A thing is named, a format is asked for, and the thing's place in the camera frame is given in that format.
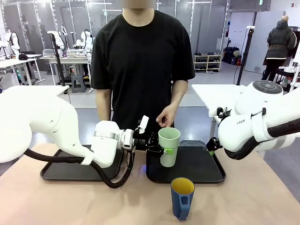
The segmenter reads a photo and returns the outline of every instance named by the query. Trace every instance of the hand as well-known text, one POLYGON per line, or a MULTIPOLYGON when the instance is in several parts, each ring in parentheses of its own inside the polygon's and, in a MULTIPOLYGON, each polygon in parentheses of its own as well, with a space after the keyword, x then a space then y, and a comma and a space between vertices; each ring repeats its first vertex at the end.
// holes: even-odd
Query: hand
POLYGON ((162 128, 170 128, 171 125, 174 123, 174 119, 177 112, 177 106, 176 105, 169 105, 167 106, 162 113, 157 117, 156 122, 162 127, 162 128))

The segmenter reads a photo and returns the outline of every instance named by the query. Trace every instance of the black tray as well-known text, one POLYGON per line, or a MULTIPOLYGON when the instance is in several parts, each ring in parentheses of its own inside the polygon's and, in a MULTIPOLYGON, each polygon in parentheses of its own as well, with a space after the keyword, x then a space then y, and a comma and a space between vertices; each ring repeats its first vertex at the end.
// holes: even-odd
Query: black tray
POLYGON ((186 177, 196 184, 215 184, 225 180, 226 173, 217 156, 213 156, 202 146, 180 146, 176 163, 167 168, 161 165, 160 158, 147 152, 147 177, 155 183, 171 183, 176 177, 186 177))
MULTIPOLYGON (((62 150, 58 150, 54 156, 72 156, 62 150)), ((113 164, 103 169, 109 179, 115 178, 119 171, 123 159, 123 151, 116 151, 113 164)), ((68 180, 68 181, 102 181, 96 170, 90 165, 80 165, 78 163, 47 163, 40 173, 45 180, 68 180)))

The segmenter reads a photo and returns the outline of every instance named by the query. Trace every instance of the black puffer jacket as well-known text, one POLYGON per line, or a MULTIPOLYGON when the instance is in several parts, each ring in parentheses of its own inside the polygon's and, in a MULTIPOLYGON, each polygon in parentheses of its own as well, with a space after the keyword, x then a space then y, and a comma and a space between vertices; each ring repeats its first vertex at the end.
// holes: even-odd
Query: black puffer jacket
POLYGON ((288 27, 287 21, 278 21, 268 36, 267 59, 286 59, 288 50, 293 49, 297 44, 297 38, 294 32, 288 27))

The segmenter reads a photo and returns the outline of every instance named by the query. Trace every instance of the black t-shirt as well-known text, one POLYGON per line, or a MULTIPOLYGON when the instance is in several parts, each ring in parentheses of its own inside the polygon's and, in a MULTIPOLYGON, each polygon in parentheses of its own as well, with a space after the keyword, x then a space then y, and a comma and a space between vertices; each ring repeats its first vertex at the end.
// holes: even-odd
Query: black t-shirt
POLYGON ((146 115, 147 131, 157 132, 156 117, 171 102, 171 79, 194 77, 186 29, 159 11, 143 27, 132 26, 119 15, 94 41, 91 86, 112 89, 112 120, 121 129, 135 129, 146 115))

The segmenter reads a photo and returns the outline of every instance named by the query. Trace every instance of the hood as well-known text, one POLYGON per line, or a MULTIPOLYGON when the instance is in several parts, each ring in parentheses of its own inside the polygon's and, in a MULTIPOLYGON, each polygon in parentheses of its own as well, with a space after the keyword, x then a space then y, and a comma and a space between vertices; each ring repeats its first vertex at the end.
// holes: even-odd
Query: hood
POLYGON ((278 21, 277 23, 277 29, 284 29, 284 28, 287 28, 288 25, 287 25, 287 21, 278 21))

